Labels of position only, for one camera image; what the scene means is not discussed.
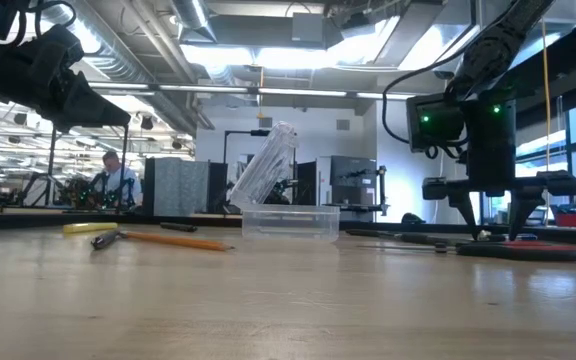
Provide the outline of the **person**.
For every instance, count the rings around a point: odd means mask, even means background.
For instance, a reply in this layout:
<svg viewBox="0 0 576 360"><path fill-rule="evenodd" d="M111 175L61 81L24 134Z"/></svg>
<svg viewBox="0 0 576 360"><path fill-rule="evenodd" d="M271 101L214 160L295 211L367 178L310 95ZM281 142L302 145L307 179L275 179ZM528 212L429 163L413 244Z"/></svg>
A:
<svg viewBox="0 0 576 360"><path fill-rule="evenodd" d="M121 165L118 154L115 151L108 151L102 157L104 172L107 175L106 194L113 200L112 206L116 207L115 189L120 182ZM136 208L142 204L142 187L137 174L126 166L125 168L125 186L123 187L123 205L124 208Z"/></svg>

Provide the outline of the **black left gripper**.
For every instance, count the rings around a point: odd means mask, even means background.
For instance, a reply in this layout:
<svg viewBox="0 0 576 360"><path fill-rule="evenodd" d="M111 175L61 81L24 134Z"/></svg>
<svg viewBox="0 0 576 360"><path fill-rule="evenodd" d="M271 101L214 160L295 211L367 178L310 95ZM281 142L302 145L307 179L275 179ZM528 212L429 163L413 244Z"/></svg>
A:
<svg viewBox="0 0 576 360"><path fill-rule="evenodd" d="M18 46L0 44L0 101L36 110L59 131L127 126L130 114L70 69L82 57L79 39L62 25Z"/></svg>

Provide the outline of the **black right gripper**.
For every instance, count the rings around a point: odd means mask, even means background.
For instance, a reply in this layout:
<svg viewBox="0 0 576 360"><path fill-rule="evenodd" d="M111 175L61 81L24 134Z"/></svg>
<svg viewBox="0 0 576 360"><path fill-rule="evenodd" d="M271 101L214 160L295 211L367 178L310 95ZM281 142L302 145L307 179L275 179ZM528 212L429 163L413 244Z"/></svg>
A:
<svg viewBox="0 0 576 360"><path fill-rule="evenodd" d="M542 171L532 177L518 177L516 162L515 103L466 101L457 106L457 118L465 125L467 178L449 181L427 178L423 198L443 200L458 210L473 240L478 230L469 193L484 192L490 197L511 193L508 240L514 241L529 216L544 204L543 193L576 195L576 177L566 170Z"/></svg>

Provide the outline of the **black robot workstation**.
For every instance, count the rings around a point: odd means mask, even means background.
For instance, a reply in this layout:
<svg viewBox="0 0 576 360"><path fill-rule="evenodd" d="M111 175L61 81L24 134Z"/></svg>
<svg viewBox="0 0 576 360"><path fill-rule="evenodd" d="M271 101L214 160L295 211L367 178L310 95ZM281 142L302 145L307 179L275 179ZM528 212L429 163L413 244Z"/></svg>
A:
<svg viewBox="0 0 576 360"><path fill-rule="evenodd" d="M332 156L330 205L349 212L346 218L356 221L373 222L373 213L386 216L386 172L387 168L374 159Z"/></svg>

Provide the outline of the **black aluminium table frame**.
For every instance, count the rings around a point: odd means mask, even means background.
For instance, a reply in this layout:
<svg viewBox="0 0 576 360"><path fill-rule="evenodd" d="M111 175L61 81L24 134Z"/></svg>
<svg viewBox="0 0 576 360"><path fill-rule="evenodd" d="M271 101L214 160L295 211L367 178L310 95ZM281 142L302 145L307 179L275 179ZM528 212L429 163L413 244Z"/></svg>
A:
<svg viewBox="0 0 576 360"><path fill-rule="evenodd" d="M97 213L3 213L0 214L0 230L43 228L65 226L71 223L104 223L113 222L119 225L154 225L178 223L202 228L238 228L242 227L239 218L218 217L156 217L145 215L117 215ZM389 233L424 233L424 234L459 234L467 235L465 225L449 224L401 224L401 223L367 223L342 221L339 230L361 230L368 232ZM576 244L576 228L529 227L524 233L535 235L540 241Z"/></svg>

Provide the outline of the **yellow highlighter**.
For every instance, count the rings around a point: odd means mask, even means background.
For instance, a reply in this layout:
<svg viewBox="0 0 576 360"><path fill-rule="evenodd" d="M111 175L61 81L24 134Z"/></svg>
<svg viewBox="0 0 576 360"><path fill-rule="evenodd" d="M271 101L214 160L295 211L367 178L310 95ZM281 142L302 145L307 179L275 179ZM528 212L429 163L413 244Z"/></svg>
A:
<svg viewBox="0 0 576 360"><path fill-rule="evenodd" d="M64 234L78 234L86 232L95 232L102 230L114 230L118 227L117 223L113 222L96 222L96 223L74 223L63 226Z"/></svg>

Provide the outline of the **red and black scissors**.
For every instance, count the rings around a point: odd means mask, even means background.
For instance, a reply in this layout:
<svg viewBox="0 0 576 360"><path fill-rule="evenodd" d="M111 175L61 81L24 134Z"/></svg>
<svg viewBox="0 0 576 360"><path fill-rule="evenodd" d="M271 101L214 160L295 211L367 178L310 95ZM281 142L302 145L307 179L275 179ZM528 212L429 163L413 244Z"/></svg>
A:
<svg viewBox="0 0 576 360"><path fill-rule="evenodd" d="M536 262L576 262L576 246L528 242L470 242L453 246L436 243L427 246L360 245L360 248L381 250L430 251L436 254L454 252L459 256L496 258Z"/></svg>

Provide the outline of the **clear plastic supply box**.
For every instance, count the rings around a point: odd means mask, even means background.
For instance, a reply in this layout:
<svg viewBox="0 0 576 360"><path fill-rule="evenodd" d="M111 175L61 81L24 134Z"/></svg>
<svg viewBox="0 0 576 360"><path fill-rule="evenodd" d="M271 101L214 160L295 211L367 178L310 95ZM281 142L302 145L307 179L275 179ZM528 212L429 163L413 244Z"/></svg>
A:
<svg viewBox="0 0 576 360"><path fill-rule="evenodd" d="M298 145L294 127L279 122L235 183L230 203L242 213L242 235L250 239L315 239L339 236L340 210L333 206L268 204L281 181L290 182Z"/></svg>

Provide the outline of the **orange pencil with eraser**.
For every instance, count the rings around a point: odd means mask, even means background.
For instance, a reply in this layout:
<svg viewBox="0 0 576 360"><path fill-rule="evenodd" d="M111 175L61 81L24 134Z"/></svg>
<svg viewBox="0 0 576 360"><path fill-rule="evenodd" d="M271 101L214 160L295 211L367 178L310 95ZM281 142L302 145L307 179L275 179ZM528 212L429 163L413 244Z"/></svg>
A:
<svg viewBox="0 0 576 360"><path fill-rule="evenodd" d="M221 242L179 237L179 236L168 236L168 235L140 233L131 231L122 231L120 235L125 238L136 239L144 242L174 245L174 246L211 250L211 251L225 252L233 249L233 246Z"/></svg>

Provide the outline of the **grey partition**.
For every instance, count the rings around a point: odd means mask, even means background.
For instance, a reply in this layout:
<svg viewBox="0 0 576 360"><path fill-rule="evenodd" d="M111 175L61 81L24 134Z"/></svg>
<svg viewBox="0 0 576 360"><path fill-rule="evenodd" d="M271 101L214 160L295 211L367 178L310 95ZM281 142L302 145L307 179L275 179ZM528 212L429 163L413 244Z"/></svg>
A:
<svg viewBox="0 0 576 360"><path fill-rule="evenodd" d="M208 162L148 158L143 185L144 214L188 217L204 212L207 209L208 181Z"/></svg>

